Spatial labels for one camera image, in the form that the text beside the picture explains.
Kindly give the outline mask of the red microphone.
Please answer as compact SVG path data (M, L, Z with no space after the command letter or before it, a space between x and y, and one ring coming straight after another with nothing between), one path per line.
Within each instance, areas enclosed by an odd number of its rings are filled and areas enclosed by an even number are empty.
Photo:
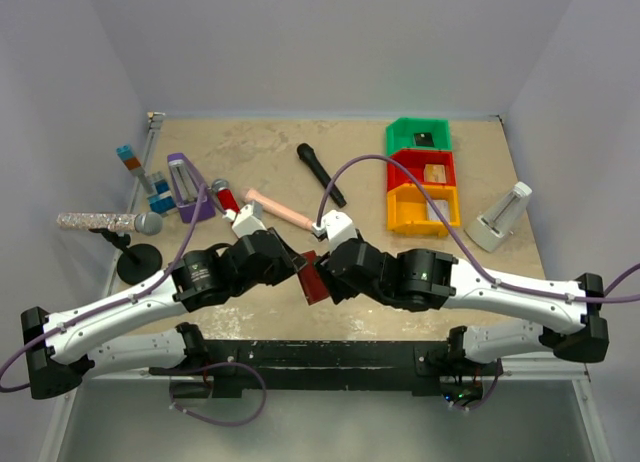
M238 214L240 208L230 189L230 184L226 179L215 179L211 184L211 191L217 198L224 212L232 211Z

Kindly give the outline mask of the white metronome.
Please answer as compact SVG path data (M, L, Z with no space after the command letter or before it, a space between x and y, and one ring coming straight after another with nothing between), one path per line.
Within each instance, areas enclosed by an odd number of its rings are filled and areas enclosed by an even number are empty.
M524 215L531 196L532 189L524 182L517 182L501 199L471 221L465 228L467 236L486 252L496 251Z

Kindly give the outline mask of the grey card in yellow bin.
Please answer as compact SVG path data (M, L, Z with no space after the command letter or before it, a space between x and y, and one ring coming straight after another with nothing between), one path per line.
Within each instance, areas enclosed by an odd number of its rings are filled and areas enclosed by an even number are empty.
M427 203L427 218L429 221L441 222L442 219L438 216L437 212L444 217L444 219L450 221L450 209L447 200L434 199L433 203Z

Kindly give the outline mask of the glitter silver microphone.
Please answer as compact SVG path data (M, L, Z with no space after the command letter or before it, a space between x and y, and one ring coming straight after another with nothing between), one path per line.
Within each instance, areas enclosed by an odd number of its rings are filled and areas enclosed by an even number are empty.
M155 212L142 214L61 213L58 215L56 223L63 230L137 232L146 236L157 235L163 229L163 218Z

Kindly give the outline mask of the red leather card holder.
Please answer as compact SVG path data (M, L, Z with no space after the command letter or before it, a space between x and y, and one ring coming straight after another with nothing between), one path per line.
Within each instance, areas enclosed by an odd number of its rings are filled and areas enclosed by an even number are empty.
M329 298L330 295L314 266L314 262L317 258L316 252L307 251L302 253L301 256L305 259L305 264L297 272L297 277L306 302L311 306Z

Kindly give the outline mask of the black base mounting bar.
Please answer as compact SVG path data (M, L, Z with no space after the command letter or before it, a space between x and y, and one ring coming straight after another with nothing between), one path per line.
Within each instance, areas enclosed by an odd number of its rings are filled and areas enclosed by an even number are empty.
M255 370L216 368L213 395L237 398L245 390L388 391L439 396L446 379L502 373L497 363L453 360L444 341L208 340L208 360Z

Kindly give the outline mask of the tan card in red bin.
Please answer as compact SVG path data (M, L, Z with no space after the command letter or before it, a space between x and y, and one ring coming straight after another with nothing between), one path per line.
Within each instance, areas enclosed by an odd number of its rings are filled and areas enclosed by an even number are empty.
M447 183L446 166L442 164L426 164L424 167L424 180L429 184Z

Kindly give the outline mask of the yellow storage bin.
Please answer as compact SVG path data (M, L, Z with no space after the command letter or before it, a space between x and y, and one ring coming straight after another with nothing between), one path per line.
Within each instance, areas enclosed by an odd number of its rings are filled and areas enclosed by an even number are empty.
M451 227L461 222L458 190L454 186L423 185L422 188L434 199L448 201ZM387 229L405 236L447 237L444 223L429 221L429 203L422 191L414 184L405 183L387 193Z

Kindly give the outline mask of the black microphone stand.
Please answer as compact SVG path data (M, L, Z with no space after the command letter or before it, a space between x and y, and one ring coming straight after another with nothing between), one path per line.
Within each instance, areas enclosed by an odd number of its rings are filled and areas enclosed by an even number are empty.
M116 274L128 285L136 285L158 272L163 263L160 251L150 244L131 244L129 234L119 235L107 229L91 229L121 252Z

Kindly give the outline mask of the black microphone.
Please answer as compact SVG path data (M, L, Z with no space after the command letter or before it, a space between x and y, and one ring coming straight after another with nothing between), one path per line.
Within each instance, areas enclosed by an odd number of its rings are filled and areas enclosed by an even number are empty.
M297 146L296 152L300 161L310 169L318 182L324 188L327 188L331 181L331 176L317 158L314 149L307 143L301 143ZM331 188L329 194L330 198L339 208L344 208L347 205L344 195L336 185Z

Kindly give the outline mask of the pink microphone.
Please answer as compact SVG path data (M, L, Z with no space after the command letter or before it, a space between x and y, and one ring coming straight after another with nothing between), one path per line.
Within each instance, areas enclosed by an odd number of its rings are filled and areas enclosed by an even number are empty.
M296 212L295 210L273 199L270 199L269 197L266 197L256 189L245 189L243 191L242 198L245 202L258 202L266 212L276 216L281 220L291 223L296 227L299 227L306 231L312 230L313 222L309 217L300 214L299 212Z

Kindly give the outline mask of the purple metronome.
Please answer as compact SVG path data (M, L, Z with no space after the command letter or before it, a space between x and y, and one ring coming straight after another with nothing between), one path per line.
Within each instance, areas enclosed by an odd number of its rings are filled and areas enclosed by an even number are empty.
M195 165L183 154L172 153L167 156L167 165L174 190L174 201L181 220L189 224L195 212L201 185L208 185ZM216 215L216 207L209 189L205 191L197 221L204 221Z

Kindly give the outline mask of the blue toy brick tower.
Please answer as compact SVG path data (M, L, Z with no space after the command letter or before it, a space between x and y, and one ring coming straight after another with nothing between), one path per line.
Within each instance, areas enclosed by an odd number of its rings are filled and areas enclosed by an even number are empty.
M161 172L148 174L130 145L117 147L116 155L140 183L152 212L166 217L176 209L168 181Z

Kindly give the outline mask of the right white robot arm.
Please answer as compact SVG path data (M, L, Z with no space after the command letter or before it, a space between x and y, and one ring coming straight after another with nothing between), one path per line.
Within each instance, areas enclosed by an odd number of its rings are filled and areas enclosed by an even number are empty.
M567 282L496 271L484 279L470 262L451 254L412 249L391 255L358 238L341 243L314 266L334 303L365 295L409 312L470 309L508 317L495 326L451 331L445 360L458 374L532 352L598 363L609 347L608 324L599 314L603 282L592 273Z

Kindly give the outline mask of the green storage bin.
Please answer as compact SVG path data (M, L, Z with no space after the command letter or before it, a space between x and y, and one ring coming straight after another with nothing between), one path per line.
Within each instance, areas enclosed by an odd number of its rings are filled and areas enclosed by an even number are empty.
M417 147L414 133L430 132L435 146ZM453 150L449 121L445 119L424 119L402 117L386 127L386 154L394 155L403 149L451 152Z

